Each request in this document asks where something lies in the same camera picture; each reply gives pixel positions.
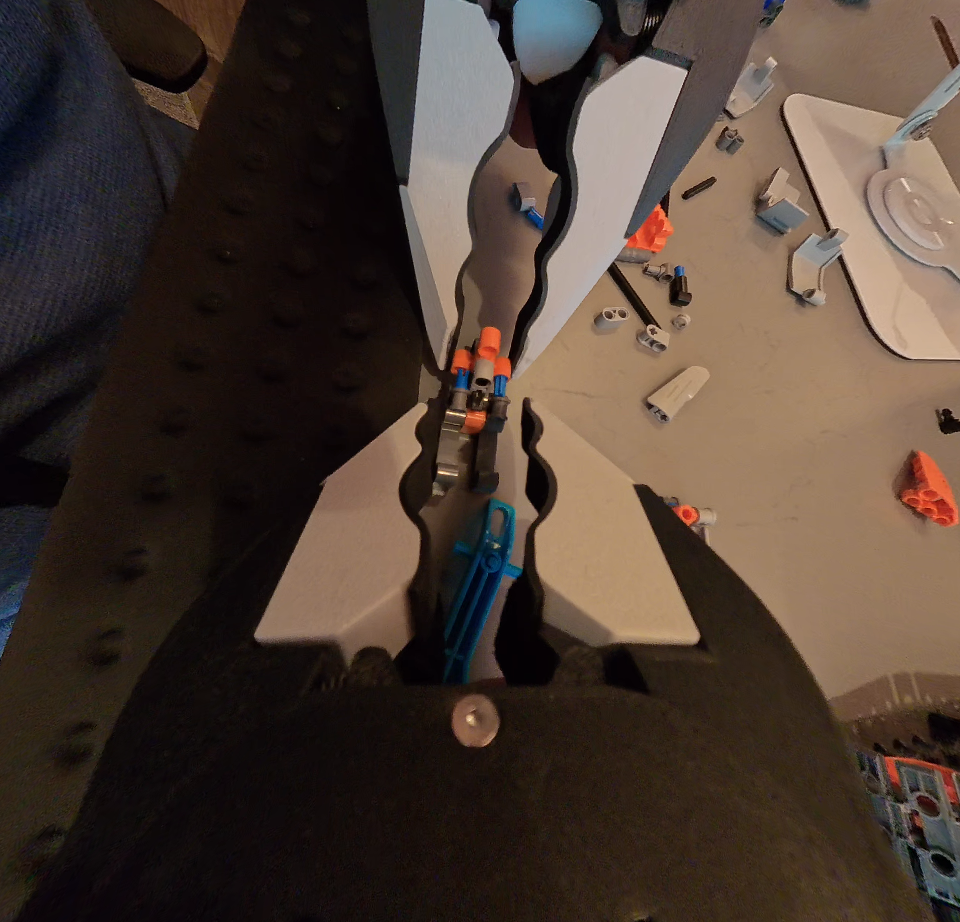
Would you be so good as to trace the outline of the orange panel brick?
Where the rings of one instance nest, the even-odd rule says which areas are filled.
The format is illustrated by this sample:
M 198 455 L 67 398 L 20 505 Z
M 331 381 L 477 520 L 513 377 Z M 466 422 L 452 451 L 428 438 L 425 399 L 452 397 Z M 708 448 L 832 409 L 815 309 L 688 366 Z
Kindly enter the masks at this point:
M 663 204 L 657 204 L 642 225 L 626 241 L 618 261 L 648 263 L 661 253 L 674 234 L 674 227 Z

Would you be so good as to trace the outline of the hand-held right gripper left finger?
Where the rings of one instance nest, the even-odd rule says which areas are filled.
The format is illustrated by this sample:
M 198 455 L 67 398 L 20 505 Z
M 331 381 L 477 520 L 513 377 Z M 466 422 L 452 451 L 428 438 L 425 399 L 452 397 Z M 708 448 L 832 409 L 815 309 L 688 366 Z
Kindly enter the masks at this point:
M 260 645 L 334 643 L 402 649 L 412 638 L 408 589 L 421 534 L 401 501 L 422 453 L 419 402 L 324 481 L 255 629 Z

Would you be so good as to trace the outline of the white curved blade panel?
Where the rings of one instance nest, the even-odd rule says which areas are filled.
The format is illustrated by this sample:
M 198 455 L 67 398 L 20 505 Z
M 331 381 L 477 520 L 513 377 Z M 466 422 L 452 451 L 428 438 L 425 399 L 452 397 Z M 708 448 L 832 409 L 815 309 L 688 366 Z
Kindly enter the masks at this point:
M 645 405 L 661 424 L 676 418 L 683 407 L 706 385 L 711 374 L 700 365 L 689 366 L 657 388 L 645 400 Z

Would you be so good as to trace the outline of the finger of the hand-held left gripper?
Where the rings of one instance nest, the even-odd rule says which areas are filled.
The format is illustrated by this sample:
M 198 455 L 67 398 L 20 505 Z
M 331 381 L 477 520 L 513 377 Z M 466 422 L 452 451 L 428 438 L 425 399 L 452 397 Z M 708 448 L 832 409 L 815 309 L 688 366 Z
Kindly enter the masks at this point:
M 571 117 L 559 195 L 537 248 L 540 284 L 518 322 L 512 370 L 522 374 L 564 327 L 633 233 L 629 225 L 689 71 L 641 55 L 601 55 Z
M 474 247 L 474 176 L 506 135 L 518 87 L 481 6 L 425 0 L 409 175 L 399 188 L 427 340 L 447 366 Z

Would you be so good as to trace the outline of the grey orange brick claw assembly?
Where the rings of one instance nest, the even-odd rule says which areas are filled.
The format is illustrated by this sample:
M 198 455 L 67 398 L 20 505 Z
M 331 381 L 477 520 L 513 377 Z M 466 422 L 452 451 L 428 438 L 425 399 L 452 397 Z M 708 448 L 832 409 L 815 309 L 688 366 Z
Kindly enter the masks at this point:
M 485 496 L 498 491 L 498 442 L 509 407 L 506 395 L 479 389 L 451 391 L 438 434 L 433 498 L 463 487 Z

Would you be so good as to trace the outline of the grey white orange brick arm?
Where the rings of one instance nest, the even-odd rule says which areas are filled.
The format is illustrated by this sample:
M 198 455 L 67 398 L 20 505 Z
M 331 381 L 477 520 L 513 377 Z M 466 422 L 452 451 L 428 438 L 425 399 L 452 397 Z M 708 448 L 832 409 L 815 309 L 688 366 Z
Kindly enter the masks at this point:
M 668 497 L 665 501 L 691 532 L 704 544 L 708 546 L 711 544 L 712 530 L 717 523 L 717 514 L 713 508 L 696 507 L 683 503 L 676 497 Z

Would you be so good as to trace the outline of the white book stand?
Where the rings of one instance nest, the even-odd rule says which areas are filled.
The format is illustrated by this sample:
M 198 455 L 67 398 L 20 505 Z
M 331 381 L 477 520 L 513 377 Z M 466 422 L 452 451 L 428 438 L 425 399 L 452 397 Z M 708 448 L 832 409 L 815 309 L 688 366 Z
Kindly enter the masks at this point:
M 959 360 L 959 192 L 930 132 L 954 67 L 907 117 L 794 93 L 782 114 L 872 333 L 908 361 Z

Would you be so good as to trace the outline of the light grey box panel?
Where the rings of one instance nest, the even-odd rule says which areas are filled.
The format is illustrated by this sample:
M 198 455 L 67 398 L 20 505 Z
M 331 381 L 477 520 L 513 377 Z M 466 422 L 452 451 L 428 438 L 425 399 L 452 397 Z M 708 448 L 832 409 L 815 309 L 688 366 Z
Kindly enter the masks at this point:
M 800 190 L 789 178 L 789 172 L 778 167 L 755 200 L 755 216 L 781 235 L 799 228 L 810 217 L 800 204 Z

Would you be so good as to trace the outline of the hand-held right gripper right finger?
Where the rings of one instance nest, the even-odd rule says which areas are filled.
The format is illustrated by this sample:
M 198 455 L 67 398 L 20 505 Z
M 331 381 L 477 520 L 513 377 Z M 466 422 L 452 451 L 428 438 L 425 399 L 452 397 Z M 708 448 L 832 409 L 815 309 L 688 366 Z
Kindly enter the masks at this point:
M 525 497 L 548 626 L 593 647 L 701 635 L 633 479 L 544 404 L 523 401 Z

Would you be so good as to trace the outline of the light grey curved panel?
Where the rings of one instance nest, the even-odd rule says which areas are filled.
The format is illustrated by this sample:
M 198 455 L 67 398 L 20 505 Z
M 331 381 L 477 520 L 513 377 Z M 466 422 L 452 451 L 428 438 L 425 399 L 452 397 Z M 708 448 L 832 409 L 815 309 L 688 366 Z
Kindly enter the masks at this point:
M 790 256 L 787 290 L 802 302 L 821 307 L 827 301 L 824 273 L 842 255 L 849 234 L 832 229 L 821 236 L 811 233 Z

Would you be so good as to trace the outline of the long black axle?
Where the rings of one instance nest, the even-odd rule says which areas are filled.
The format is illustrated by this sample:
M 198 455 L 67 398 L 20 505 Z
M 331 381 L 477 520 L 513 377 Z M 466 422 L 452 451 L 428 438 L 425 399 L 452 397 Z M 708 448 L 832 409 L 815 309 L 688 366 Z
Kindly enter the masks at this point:
M 633 309 L 637 318 L 641 321 L 644 327 L 654 326 L 660 328 L 660 322 L 654 317 L 652 312 L 649 310 L 647 305 L 642 301 L 642 298 L 630 284 L 630 281 L 623 274 L 618 265 L 614 262 L 611 263 L 606 268 L 606 273 L 613 281 L 613 283 L 618 288 L 619 292 L 624 296 L 627 303 Z

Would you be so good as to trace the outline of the pile of light grey panels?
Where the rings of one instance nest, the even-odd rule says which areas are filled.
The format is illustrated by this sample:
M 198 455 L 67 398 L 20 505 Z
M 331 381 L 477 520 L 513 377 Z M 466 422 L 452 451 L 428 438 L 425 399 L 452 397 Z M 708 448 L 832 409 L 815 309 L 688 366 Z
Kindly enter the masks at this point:
M 777 60 L 768 57 L 763 64 L 750 62 L 744 67 L 726 100 L 725 113 L 731 120 L 752 111 L 772 91 L 777 66 Z

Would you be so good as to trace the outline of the black perforated pad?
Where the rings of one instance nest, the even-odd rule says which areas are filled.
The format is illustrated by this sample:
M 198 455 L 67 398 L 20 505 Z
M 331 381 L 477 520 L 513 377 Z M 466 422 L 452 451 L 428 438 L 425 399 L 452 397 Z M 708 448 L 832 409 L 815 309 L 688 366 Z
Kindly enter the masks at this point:
M 2 657 L 2 920 L 98 907 L 184 789 L 344 669 L 255 629 L 423 342 L 366 0 L 246 0 Z

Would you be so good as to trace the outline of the cyan plastic brick tool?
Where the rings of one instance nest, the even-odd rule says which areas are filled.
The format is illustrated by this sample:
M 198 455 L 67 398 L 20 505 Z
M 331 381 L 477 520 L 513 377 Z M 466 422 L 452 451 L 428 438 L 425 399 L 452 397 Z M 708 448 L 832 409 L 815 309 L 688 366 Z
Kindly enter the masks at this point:
M 515 508 L 493 497 L 454 544 L 449 568 L 452 592 L 443 626 L 445 684 L 468 682 L 501 583 L 522 572 L 512 562 L 516 521 Z

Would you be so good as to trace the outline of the orange wedge brick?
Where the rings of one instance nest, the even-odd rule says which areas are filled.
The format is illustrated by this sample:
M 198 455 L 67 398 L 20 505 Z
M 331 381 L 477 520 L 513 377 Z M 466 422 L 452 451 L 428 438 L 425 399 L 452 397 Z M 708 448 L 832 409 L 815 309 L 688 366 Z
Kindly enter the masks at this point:
M 958 504 L 951 485 L 936 461 L 924 451 L 912 453 L 909 478 L 897 496 L 907 508 L 942 528 L 958 526 Z

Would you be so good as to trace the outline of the grey tracked toy robot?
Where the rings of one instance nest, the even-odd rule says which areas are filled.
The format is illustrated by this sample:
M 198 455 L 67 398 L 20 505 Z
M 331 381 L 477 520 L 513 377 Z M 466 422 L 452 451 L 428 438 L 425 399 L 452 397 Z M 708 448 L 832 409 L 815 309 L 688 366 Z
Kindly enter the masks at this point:
M 959 676 L 906 671 L 830 700 L 875 821 L 937 920 L 959 919 Z

